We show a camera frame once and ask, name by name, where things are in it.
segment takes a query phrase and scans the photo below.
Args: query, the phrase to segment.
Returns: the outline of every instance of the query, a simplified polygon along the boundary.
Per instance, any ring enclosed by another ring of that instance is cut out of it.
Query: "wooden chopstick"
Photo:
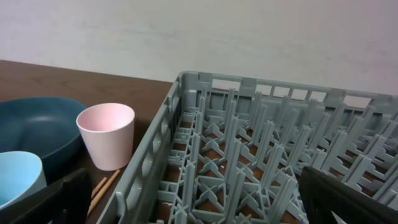
[[[91,205],[88,208],[88,212],[87,212],[87,216],[90,215],[90,213],[93,211],[94,207],[97,205],[97,203],[99,202],[99,200],[101,200],[102,196],[105,194],[106,190],[112,185],[113,181],[115,180],[115,178],[118,176],[118,174],[120,173],[120,170],[117,170],[111,178],[109,178],[109,180],[107,181],[107,183],[104,185],[104,187],[99,190],[98,194],[95,195],[94,199],[91,201]]]
[[[101,182],[94,188],[93,193],[91,194],[91,199],[97,194],[97,192],[102,188],[102,186],[105,184],[107,178],[104,177],[104,179],[101,180]]]

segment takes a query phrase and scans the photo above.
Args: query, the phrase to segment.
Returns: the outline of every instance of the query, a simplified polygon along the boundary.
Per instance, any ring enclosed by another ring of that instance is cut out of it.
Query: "cup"
[[[134,117],[134,110],[120,103],[95,105],[79,114],[76,123],[97,168],[116,170],[129,163]]]
[[[23,151],[0,153],[0,210],[46,186],[38,156]]]

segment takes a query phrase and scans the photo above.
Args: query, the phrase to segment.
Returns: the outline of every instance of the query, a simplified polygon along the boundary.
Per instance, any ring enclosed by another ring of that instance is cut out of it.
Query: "gray plastic crate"
[[[353,108],[346,97],[370,102]],[[397,210],[397,111],[396,96],[183,72],[98,223],[308,223],[297,188],[304,166]]]

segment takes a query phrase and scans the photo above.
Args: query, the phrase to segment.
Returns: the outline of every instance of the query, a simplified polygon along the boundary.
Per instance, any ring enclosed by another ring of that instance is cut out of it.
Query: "brown tabletop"
[[[80,101],[87,107],[112,102],[122,103],[133,108],[136,112],[133,151],[136,150],[171,85],[167,82],[140,78],[0,60],[0,101],[31,96],[64,96]],[[103,177],[110,178],[113,174],[113,172],[97,169],[87,150],[82,148],[58,172],[47,177],[47,182],[50,184],[82,167],[89,170],[93,186],[96,186]],[[124,168],[121,171],[111,188],[88,217],[87,223],[97,222],[117,182],[119,182]]]

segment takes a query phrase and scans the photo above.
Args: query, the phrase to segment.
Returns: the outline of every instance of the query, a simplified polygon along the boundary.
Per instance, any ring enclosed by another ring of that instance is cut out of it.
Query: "wall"
[[[0,0],[0,59],[182,70],[398,95],[398,1]]]

